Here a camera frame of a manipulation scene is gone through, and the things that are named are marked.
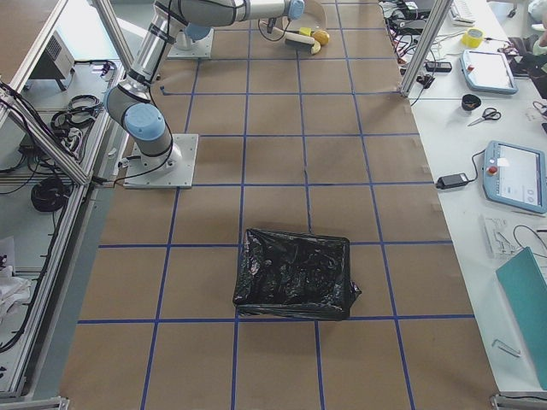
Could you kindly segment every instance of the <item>white mounting plate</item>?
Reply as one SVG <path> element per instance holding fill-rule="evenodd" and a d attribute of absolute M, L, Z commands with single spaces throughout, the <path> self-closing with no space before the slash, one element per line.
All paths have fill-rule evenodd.
<path fill-rule="evenodd" d="M 197 152 L 197 134 L 173 134 L 173 141 L 180 148 L 182 161 L 176 167 L 173 167 L 168 173 L 154 171 L 140 177 L 125 179 L 126 188 L 191 188 L 194 179 L 194 167 L 196 165 Z M 135 144 L 132 155 L 140 155 L 140 149 Z M 148 169 L 154 169 L 153 166 L 145 167 L 139 160 L 129 161 L 127 168 L 127 177 L 145 173 Z"/>
<path fill-rule="evenodd" d="M 206 38 L 196 41 L 188 50 L 177 49 L 177 47 L 174 45 L 169 51 L 168 60 L 182 60 L 186 58 L 211 58 L 214 34 L 214 30 L 211 28 L 211 31 Z"/>

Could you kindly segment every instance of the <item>black cup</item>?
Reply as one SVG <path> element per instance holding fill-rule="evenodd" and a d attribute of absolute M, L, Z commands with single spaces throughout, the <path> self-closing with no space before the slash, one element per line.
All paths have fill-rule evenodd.
<path fill-rule="evenodd" d="M 473 94 L 466 94 L 462 97 L 462 108 L 466 111 L 473 111 L 474 109 L 480 107 L 480 104 L 480 98 Z"/>

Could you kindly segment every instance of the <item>table surface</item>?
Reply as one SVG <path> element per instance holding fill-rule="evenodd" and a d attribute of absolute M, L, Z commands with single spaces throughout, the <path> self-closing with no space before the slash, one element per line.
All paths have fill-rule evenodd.
<path fill-rule="evenodd" d="M 486 1 L 468 1 L 475 16 L 476 26 L 486 36 L 506 39 L 507 36 L 491 12 Z M 448 34 L 466 29 L 454 26 L 449 19 L 444 22 L 439 34 Z M 463 50 L 461 36 L 443 42 L 441 52 L 458 53 Z M 483 42 L 480 50 L 495 50 L 501 42 Z M 529 79 L 518 79 L 519 91 L 513 96 L 494 93 L 478 93 L 488 105 L 503 113 L 499 121 L 485 121 L 468 127 L 468 123 L 480 117 L 483 107 L 469 113 L 461 108 L 463 94 L 471 92 L 461 73 L 459 56 L 447 56 L 454 68 L 451 73 L 435 74 L 432 87 L 425 90 L 413 106 L 416 124 L 435 180 L 443 175 L 466 173 L 474 176 L 471 156 L 480 152 L 491 140 L 527 146 L 547 152 L 547 135 L 541 124 L 546 119 L 532 106 L 541 98 Z M 410 98 L 416 98 L 421 87 L 416 86 Z M 479 172 L 482 155 L 477 157 Z M 530 356 L 526 351 L 518 325 L 515 323 L 503 289 L 497 281 L 496 269 L 506 260 L 491 255 L 485 237 L 483 218 L 506 220 L 510 230 L 519 224 L 537 228 L 547 226 L 542 215 L 526 215 L 497 202 L 488 201 L 482 188 L 482 178 L 466 187 L 439 191 L 450 235 L 454 242 L 462 274 L 468 288 L 473 311 L 480 328 L 486 353 L 502 392 L 541 392 Z M 519 239 L 526 245 L 541 252 L 538 242 L 524 232 Z M 512 349 L 520 350 L 521 357 L 492 346 L 499 340 Z"/>
<path fill-rule="evenodd" d="M 56 20 L 56 15 L 66 2 L 67 0 L 0 1 L 0 15 L 3 17 L 0 25 L 0 38 L 3 40 L 0 41 L 0 75 L 4 83 L 12 82 L 24 66 L 25 60 L 31 58 L 29 54 L 41 53 L 45 41 L 40 38 L 40 33 L 52 20 Z"/>

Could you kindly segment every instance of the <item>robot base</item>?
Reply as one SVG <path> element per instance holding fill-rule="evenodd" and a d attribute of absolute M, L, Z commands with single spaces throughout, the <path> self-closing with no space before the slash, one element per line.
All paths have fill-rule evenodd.
<path fill-rule="evenodd" d="M 173 134 L 173 152 L 171 158 L 174 159 L 174 165 L 169 166 L 168 160 L 166 165 L 157 169 L 152 173 L 146 173 L 138 177 L 125 179 L 124 186 L 126 188 L 191 188 L 192 180 L 194 179 L 194 167 L 196 165 L 197 152 L 197 134 Z M 140 149 L 135 144 L 132 155 L 141 155 Z M 143 161 L 129 161 L 127 168 L 127 177 L 145 173 L 150 169 L 154 169 L 159 164 L 154 162 L 150 164 Z"/>
<path fill-rule="evenodd" d="M 183 60 L 190 58 L 211 58 L 211 49 L 213 48 L 213 35 L 215 30 L 211 29 L 206 38 L 196 41 L 195 43 L 188 43 L 187 47 L 178 48 L 179 37 L 177 37 L 177 43 L 171 47 L 168 54 L 168 60 Z M 186 38 L 181 39 L 181 42 L 189 42 Z"/>

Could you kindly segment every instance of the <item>yellow tape roll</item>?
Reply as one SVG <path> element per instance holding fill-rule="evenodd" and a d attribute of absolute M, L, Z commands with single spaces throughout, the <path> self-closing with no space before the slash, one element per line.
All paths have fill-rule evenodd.
<path fill-rule="evenodd" d="M 482 43 L 482 40 L 484 38 L 485 34 L 483 33 L 483 31 L 477 27 L 473 27 L 463 33 L 462 43 L 464 43 L 467 47 L 476 49 L 480 46 L 480 43 Z"/>

